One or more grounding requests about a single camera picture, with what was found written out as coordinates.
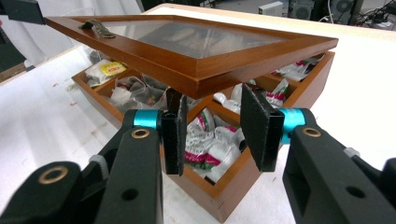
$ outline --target white tabletop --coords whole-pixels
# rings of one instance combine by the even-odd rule
[[[324,92],[312,107],[318,124],[378,169],[396,157],[396,33],[176,5],[149,13],[340,38]],[[89,65],[81,49],[73,49],[0,86],[0,211],[33,170],[52,161],[83,168],[117,131],[70,78]],[[287,152],[281,148],[276,171],[260,176],[226,223],[294,222],[282,183]],[[166,175],[163,193],[164,223],[218,223]]]

